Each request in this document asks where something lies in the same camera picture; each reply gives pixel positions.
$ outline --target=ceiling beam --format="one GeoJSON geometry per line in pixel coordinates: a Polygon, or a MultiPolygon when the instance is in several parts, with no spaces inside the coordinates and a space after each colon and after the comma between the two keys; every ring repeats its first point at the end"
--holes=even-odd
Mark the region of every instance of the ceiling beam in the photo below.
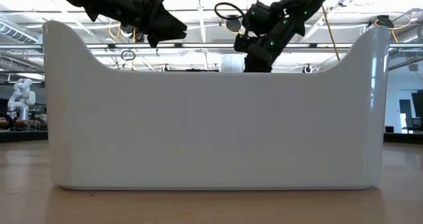
{"type": "Polygon", "coordinates": [[[410,58],[410,59],[408,59],[408,58],[405,58],[405,59],[406,60],[404,62],[398,63],[396,65],[389,66],[388,71],[391,71],[391,70],[394,70],[394,69],[399,69],[401,67],[410,65],[411,63],[416,63],[416,62],[422,61],[423,57],[414,57],[414,58],[410,58]]]}

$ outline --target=fluorescent light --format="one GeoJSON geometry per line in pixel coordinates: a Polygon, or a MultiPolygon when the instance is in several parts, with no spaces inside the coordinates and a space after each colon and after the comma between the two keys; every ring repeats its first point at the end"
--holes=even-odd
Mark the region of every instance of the fluorescent light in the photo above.
{"type": "Polygon", "coordinates": [[[19,73],[17,75],[27,77],[27,78],[30,78],[30,79],[36,79],[36,80],[39,80],[39,81],[44,81],[43,75],[32,74],[32,73],[19,73]]]}
{"type": "Polygon", "coordinates": [[[87,45],[88,49],[103,49],[108,48],[107,44],[91,44],[87,45]]]}
{"type": "MultiPolygon", "coordinates": [[[[350,48],[352,43],[335,44],[337,48],[350,48]]],[[[318,48],[333,48],[333,44],[317,44],[318,48]]]]}
{"type": "MultiPolygon", "coordinates": [[[[15,84],[15,83],[18,83],[18,81],[5,81],[5,83],[15,84]]],[[[42,82],[40,82],[40,81],[33,81],[32,84],[33,85],[39,85],[39,84],[42,84],[42,82]]]]}
{"type": "Polygon", "coordinates": [[[183,48],[232,48],[233,44],[229,43],[185,43],[182,45],[183,48]]]}
{"type": "MultiPolygon", "coordinates": [[[[117,44],[116,48],[150,48],[149,44],[117,44]]],[[[157,48],[174,48],[174,44],[157,44],[157,48]]]]}
{"type": "Polygon", "coordinates": [[[417,44],[417,43],[396,43],[391,44],[391,48],[423,48],[423,44],[417,44]]]}
{"type": "Polygon", "coordinates": [[[310,44],[301,44],[301,43],[290,43],[286,45],[286,48],[309,48],[310,44]]]}
{"type": "Polygon", "coordinates": [[[29,25],[29,26],[25,26],[26,28],[42,28],[42,24],[39,25],[29,25]]]}

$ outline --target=yellow cable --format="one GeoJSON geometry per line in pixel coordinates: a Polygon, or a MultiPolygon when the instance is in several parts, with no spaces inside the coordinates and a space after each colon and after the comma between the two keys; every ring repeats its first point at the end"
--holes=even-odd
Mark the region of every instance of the yellow cable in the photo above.
{"type": "MultiPolygon", "coordinates": [[[[398,30],[398,29],[402,29],[402,28],[404,28],[404,27],[406,27],[406,26],[410,26],[410,24],[412,23],[412,18],[413,18],[413,17],[414,17],[414,15],[411,15],[410,22],[408,22],[406,25],[399,26],[399,27],[397,27],[397,28],[390,28],[390,29],[391,29],[391,31],[393,32],[393,30],[398,30]]],[[[379,19],[377,19],[377,20],[375,21],[375,25],[376,25],[376,26],[380,26],[377,22],[380,22],[380,20],[379,20],[379,19]]]]}
{"type": "Polygon", "coordinates": [[[111,37],[113,37],[113,38],[118,38],[119,37],[119,35],[120,35],[120,25],[121,25],[121,23],[119,22],[119,28],[118,28],[118,35],[113,35],[112,34],[112,21],[110,21],[110,23],[109,23],[109,27],[108,27],[108,33],[110,34],[110,36],[111,37]]]}
{"type": "Polygon", "coordinates": [[[411,15],[410,22],[408,22],[406,25],[400,26],[400,27],[397,27],[397,28],[392,28],[391,30],[398,30],[398,29],[402,29],[402,28],[404,28],[406,26],[409,26],[411,24],[411,22],[412,22],[412,18],[413,17],[414,17],[414,15],[411,15]]]}
{"type": "Polygon", "coordinates": [[[327,17],[327,14],[326,14],[326,10],[323,7],[323,5],[322,5],[322,9],[323,9],[323,15],[325,16],[326,25],[328,25],[329,36],[330,36],[330,39],[332,40],[333,48],[335,49],[336,58],[338,58],[338,61],[341,61],[341,58],[339,57],[339,53],[338,53],[338,48],[336,47],[335,40],[333,39],[332,30],[330,29],[330,25],[329,25],[328,17],[327,17]]]}
{"type": "Polygon", "coordinates": [[[395,36],[394,30],[391,30],[391,32],[392,32],[392,35],[394,36],[395,42],[398,43],[397,36],[395,36]]]}

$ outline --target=overhead duct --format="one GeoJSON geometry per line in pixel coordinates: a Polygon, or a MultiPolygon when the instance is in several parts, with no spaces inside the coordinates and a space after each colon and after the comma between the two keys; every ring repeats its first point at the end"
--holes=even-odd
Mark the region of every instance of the overhead duct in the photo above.
{"type": "Polygon", "coordinates": [[[0,19],[0,34],[24,44],[38,43],[40,38],[40,35],[32,32],[25,32],[25,29],[22,29],[19,25],[5,19],[0,19]]]}
{"type": "MultiPolygon", "coordinates": [[[[423,25],[416,26],[397,36],[398,43],[423,43],[423,25]]],[[[389,49],[389,57],[395,59],[398,57],[418,57],[422,55],[421,50],[406,50],[399,53],[396,48],[389,49]]]]}
{"type": "Polygon", "coordinates": [[[400,43],[423,43],[423,25],[398,35],[397,40],[400,43]]]}

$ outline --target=ceiling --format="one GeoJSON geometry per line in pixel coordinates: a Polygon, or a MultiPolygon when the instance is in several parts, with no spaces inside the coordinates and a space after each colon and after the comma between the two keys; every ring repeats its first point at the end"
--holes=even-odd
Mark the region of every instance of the ceiling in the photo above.
{"type": "MultiPolygon", "coordinates": [[[[188,25],[188,35],[185,39],[172,42],[198,43],[233,43],[236,34],[229,32],[220,25],[221,20],[213,11],[220,2],[234,3],[246,9],[256,0],[165,0],[164,5],[175,17],[188,25]]],[[[269,5],[279,0],[260,0],[269,5]]],[[[420,25],[423,22],[422,0],[352,0],[345,1],[343,7],[338,6],[340,0],[327,0],[324,6],[328,10],[328,21],[331,25],[336,43],[353,43],[369,20],[375,20],[377,15],[389,15],[396,27],[408,25],[396,31],[402,33],[420,25]]],[[[237,14],[236,11],[222,7],[226,14],[237,14]]],[[[70,5],[66,0],[0,0],[0,21],[7,22],[27,35],[42,43],[41,26],[49,20],[57,20],[74,28],[76,33],[88,44],[131,43],[128,37],[118,33],[118,22],[99,16],[92,22],[82,8],[70,5]]],[[[323,12],[319,10],[306,22],[306,37],[295,36],[291,42],[302,43],[330,43],[328,28],[323,21],[323,12]]],[[[18,40],[0,34],[0,44],[20,44],[18,40]]],[[[173,64],[174,66],[198,67],[207,64],[219,64],[222,61],[219,52],[195,52],[184,56],[145,56],[134,61],[138,69],[149,68],[146,63],[156,66],[173,64]]],[[[284,53],[275,64],[275,71],[295,71],[295,66],[319,65],[336,63],[334,53],[284,53]]],[[[27,59],[42,64],[42,54],[39,57],[27,59]]],[[[99,57],[101,62],[115,67],[116,61],[112,56],[99,57]]]]}

